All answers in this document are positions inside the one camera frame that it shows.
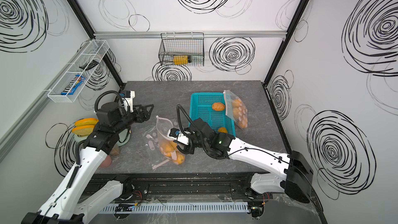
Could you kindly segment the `teal plastic basket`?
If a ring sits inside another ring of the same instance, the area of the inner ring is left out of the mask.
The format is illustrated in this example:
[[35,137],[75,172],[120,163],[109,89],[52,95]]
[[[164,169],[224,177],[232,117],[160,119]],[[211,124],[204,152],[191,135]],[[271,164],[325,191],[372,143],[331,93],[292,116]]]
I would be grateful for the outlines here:
[[212,105],[214,103],[225,103],[223,93],[193,93],[190,99],[190,118],[192,120],[201,118],[213,130],[218,131],[220,128],[226,128],[228,134],[236,136],[234,121],[226,115],[226,110],[213,110]]

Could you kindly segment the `potato bagged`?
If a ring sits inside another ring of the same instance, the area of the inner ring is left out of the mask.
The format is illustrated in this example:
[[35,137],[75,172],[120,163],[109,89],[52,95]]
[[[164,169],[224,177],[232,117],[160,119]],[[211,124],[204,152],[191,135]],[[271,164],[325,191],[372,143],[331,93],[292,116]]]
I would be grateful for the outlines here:
[[177,165],[181,165],[184,162],[185,162],[185,155],[181,154],[181,153],[178,153],[176,160],[174,160],[174,163],[177,164]]
[[240,98],[232,101],[234,122],[242,129],[248,127],[247,108]]

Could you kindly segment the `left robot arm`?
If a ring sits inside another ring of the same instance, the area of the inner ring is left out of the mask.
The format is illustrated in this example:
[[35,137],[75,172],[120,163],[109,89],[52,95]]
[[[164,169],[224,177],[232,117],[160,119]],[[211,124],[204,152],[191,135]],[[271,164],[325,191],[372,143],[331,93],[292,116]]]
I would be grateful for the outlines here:
[[132,107],[117,102],[94,105],[98,118],[94,131],[75,146],[75,164],[53,195],[35,212],[29,212],[24,224],[87,224],[111,201],[134,193],[128,176],[116,176],[81,204],[78,203],[92,176],[105,161],[119,134],[133,123],[142,123],[151,117],[154,105]]

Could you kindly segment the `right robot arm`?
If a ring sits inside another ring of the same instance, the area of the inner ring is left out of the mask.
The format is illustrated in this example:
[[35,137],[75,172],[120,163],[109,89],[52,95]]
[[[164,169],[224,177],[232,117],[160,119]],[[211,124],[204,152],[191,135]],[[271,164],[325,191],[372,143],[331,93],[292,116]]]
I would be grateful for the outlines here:
[[315,196],[314,171],[297,151],[280,153],[257,147],[231,134],[214,131],[201,118],[188,128],[170,129],[167,136],[184,154],[202,148],[213,159],[241,161],[265,170],[264,174],[253,175],[250,181],[252,191],[258,194],[281,192],[301,203],[310,203]]

